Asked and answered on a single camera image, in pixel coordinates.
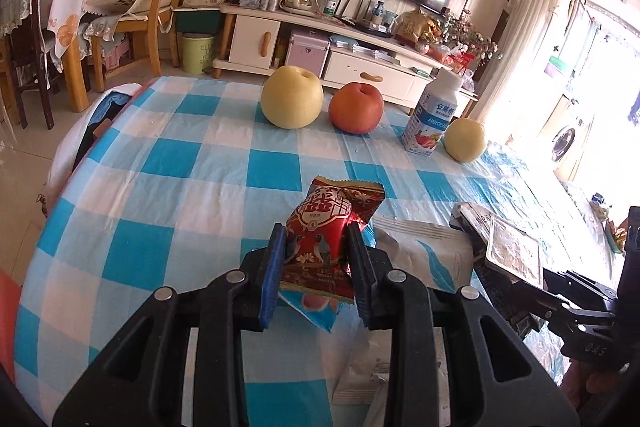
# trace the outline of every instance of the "silver screw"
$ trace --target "silver screw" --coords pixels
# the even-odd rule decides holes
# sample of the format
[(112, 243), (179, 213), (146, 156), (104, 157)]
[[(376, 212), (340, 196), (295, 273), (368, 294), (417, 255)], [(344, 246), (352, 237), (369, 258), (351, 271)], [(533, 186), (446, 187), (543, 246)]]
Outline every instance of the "silver screw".
[(460, 290), (460, 295), (462, 295), (465, 299), (469, 299), (470, 301), (472, 301), (480, 296), (480, 292), (473, 286), (464, 286), (462, 290)]
[(226, 274), (226, 280), (231, 283), (239, 283), (244, 280), (244, 272), (240, 270), (231, 270), (228, 274)]
[(154, 297), (157, 301), (166, 301), (174, 296), (174, 291), (169, 286), (162, 286), (154, 292)]
[(391, 282), (404, 282), (406, 281), (406, 273), (402, 270), (391, 270), (386, 274), (386, 278)]

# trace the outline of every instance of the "tile floor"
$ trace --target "tile floor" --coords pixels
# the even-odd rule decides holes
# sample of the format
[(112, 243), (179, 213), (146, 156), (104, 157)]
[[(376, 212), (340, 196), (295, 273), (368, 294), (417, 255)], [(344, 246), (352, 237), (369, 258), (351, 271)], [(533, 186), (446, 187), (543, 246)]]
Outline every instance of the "tile floor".
[[(196, 76), (184, 73), (164, 64), (162, 74), (175, 76)], [(119, 86), (129, 82), (145, 84), (153, 78), (146, 64), (121, 75), (110, 78), (106, 87)], [(263, 83), (265, 77), (235, 71), (223, 71), (221, 80), (230, 82)], [(68, 133), (81, 113), (70, 109), (68, 95), (61, 82), (62, 90), (50, 94), (55, 127), (47, 130), (37, 92), (23, 95), (29, 125), (22, 129), (14, 126), (16, 141), (0, 132), (0, 269), (22, 284), (35, 245), (40, 237), (46, 218), (41, 204), (36, 202), (43, 191), (49, 168), (60, 140)], [(89, 92), (93, 102), (97, 94)]]

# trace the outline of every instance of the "bottle label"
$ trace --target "bottle label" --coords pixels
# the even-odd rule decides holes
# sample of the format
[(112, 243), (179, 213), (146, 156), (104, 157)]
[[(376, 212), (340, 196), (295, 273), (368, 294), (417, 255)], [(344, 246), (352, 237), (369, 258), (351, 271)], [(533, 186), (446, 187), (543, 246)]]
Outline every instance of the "bottle label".
[(453, 118), (457, 104), (433, 96), (425, 89), (402, 133), (409, 152), (430, 156)]
[(324, 10), (322, 10), (327, 15), (333, 15), (335, 12), (335, 7), (338, 6), (336, 1), (327, 1)]

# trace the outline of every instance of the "blue snack package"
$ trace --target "blue snack package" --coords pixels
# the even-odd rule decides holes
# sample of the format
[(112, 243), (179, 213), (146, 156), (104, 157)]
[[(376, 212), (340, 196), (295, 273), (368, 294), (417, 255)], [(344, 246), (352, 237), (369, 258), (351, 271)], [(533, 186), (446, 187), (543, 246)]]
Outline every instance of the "blue snack package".
[[(372, 221), (373, 219), (369, 219), (367, 226), (362, 230), (362, 240), (368, 247), (375, 248), (376, 238), (373, 233)], [(350, 306), (346, 302), (338, 301), (338, 299), (297, 290), (280, 290), (278, 295), (289, 306), (305, 315), (313, 324), (327, 333), (331, 333), (335, 317), (342, 307)]]

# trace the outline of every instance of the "yogurt bottle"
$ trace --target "yogurt bottle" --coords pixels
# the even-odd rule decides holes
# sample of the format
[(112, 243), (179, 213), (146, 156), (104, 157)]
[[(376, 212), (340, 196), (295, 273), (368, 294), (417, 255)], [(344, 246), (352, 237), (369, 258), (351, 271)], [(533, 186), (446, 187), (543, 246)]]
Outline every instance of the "yogurt bottle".
[(431, 156), (458, 107), (456, 93), (463, 80), (441, 68), (436, 79), (427, 84), (402, 133), (405, 149)]

